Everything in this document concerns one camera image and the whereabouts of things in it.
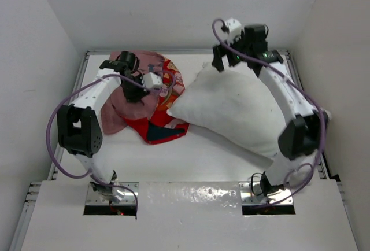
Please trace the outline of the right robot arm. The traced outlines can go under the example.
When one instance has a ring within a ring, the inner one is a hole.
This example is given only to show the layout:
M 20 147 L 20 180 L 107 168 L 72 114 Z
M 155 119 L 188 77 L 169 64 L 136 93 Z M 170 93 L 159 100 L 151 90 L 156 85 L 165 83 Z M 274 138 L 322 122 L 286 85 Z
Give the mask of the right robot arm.
M 245 62 L 267 86 L 286 122 L 277 140 L 277 157 L 261 175 L 261 192 L 267 196 L 291 187 L 290 179 L 295 174 L 301 181 L 294 188 L 300 191 L 310 182 L 320 161 L 330 116 L 294 83 L 280 53 L 268 49 L 269 29 L 265 24 L 244 26 L 236 19 L 219 22 L 228 37 L 218 38 L 212 65 L 221 72 L 223 57 L 231 67 Z

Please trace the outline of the red and pink pillowcase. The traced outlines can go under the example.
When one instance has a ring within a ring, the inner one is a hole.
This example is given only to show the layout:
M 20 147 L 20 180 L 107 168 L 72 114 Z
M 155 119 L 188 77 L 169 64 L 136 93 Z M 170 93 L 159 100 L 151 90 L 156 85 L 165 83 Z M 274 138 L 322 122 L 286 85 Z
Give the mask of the red and pink pillowcase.
M 167 114 L 185 90 L 182 74 L 170 59 L 159 53 L 146 50 L 134 50 L 133 53 L 139 59 L 138 71 L 134 75 L 155 73 L 162 78 L 162 89 L 136 103 L 126 100 L 121 87 L 115 89 L 101 109 L 103 133 L 113 135 L 129 126 L 151 145 L 185 136 L 189 123 Z

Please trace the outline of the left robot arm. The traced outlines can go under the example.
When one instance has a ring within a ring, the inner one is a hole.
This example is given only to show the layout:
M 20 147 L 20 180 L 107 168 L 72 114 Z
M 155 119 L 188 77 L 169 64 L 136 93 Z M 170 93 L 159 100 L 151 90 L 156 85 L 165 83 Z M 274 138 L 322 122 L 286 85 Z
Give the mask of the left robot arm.
M 139 58 L 123 51 L 114 60 L 105 60 L 95 77 L 95 83 L 70 105 L 57 111 L 58 142 L 68 153 L 80 161 L 92 174 L 93 190 L 112 202 L 123 200 L 127 191 L 118 187 L 114 170 L 97 155 L 103 143 L 98 115 L 115 89 L 123 90 L 130 103 L 139 102 L 149 94 L 143 87 L 143 75 L 138 73 Z

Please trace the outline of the white pillow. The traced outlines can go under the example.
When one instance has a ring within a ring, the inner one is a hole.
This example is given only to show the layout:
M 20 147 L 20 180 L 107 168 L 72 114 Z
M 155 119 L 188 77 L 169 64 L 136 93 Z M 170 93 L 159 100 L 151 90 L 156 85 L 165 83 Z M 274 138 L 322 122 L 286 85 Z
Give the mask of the white pillow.
M 205 62 L 167 114 L 221 135 L 264 168 L 275 160 L 286 126 L 271 92 L 246 64 L 218 72 Z

